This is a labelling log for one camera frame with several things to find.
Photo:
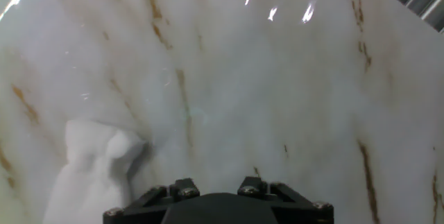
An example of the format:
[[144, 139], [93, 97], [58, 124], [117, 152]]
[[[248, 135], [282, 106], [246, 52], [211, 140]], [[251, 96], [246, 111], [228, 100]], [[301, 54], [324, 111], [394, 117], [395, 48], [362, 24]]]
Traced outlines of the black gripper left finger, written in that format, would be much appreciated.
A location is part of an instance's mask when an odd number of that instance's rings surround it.
[[162, 223], [176, 203], [199, 197], [191, 178], [176, 180], [167, 186], [154, 186], [127, 207], [115, 207], [103, 213], [103, 224]]

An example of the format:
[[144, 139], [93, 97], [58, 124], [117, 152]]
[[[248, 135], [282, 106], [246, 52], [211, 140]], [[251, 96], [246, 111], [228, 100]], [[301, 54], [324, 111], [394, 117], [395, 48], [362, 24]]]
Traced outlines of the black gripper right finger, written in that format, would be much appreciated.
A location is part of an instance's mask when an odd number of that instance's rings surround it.
[[334, 207], [327, 202], [311, 202], [282, 182], [266, 182], [260, 177], [246, 177], [238, 196], [264, 203], [278, 223], [334, 224]]

